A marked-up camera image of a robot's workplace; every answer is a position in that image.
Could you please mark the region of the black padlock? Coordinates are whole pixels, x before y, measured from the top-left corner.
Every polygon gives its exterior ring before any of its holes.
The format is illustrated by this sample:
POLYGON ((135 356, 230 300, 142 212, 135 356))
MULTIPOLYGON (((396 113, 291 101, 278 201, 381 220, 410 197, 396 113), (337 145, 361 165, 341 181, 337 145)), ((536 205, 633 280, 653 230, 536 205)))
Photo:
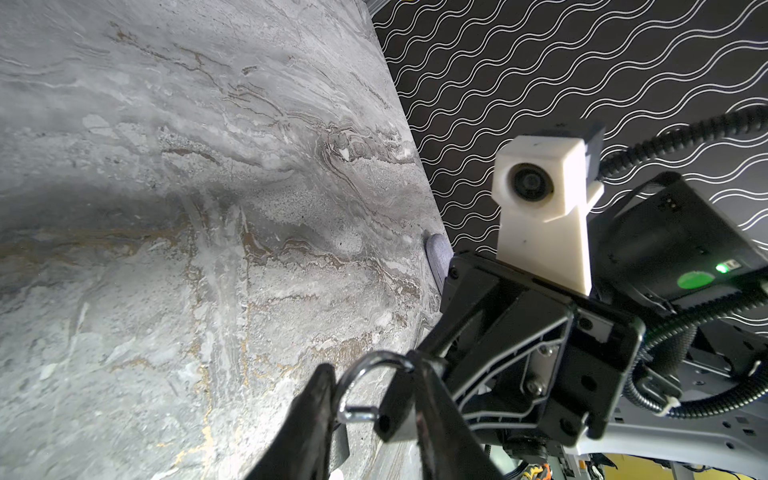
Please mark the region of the black padlock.
POLYGON ((353 410, 382 411, 384 395, 394 375, 412 368, 403 354, 378 350, 365 354, 339 381, 341 399, 335 408, 345 415, 349 456, 331 462, 332 479, 417 479, 421 475, 419 451, 413 441, 386 443, 374 431, 372 419, 362 420, 353 410))

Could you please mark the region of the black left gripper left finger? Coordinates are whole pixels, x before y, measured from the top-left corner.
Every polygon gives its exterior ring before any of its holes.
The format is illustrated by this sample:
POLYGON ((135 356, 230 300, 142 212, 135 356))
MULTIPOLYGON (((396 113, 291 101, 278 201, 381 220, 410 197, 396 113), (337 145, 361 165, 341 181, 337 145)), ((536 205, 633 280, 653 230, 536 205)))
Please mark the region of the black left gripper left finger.
POLYGON ((319 365, 247 480, 329 477, 335 389, 334 367, 327 363, 319 365))

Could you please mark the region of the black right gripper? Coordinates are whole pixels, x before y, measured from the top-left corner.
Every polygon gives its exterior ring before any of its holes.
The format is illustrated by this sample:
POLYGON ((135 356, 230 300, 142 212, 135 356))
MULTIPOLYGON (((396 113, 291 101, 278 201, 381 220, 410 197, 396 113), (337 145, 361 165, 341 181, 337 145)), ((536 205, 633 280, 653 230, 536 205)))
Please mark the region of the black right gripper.
POLYGON ((451 259, 440 311, 417 350, 481 440, 605 435, 645 332, 637 316, 472 252, 451 259))

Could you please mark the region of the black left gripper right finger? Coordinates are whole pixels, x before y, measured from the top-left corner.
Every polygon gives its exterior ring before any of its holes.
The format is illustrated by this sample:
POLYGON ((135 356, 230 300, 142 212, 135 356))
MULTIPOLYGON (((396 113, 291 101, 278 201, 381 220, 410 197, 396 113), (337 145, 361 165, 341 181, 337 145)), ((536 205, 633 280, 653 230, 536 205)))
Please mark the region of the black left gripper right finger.
POLYGON ((450 393, 425 357, 410 353, 413 364, 415 424, 424 479, 501 479, 450 393))

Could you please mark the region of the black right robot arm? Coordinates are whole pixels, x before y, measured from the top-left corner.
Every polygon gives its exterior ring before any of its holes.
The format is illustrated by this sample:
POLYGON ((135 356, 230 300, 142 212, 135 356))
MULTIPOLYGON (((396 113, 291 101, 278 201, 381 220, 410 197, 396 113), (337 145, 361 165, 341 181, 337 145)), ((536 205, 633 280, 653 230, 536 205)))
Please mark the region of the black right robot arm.
POLYGON ((449 263, 420 343, 474 478, 484 446, 529 464, 617 453, 767 475, 767 343, 727 324, 767 303, 767 263, 674 173, 589 219, 587 193, 526 167, 502 179, 495 258, 449 263))

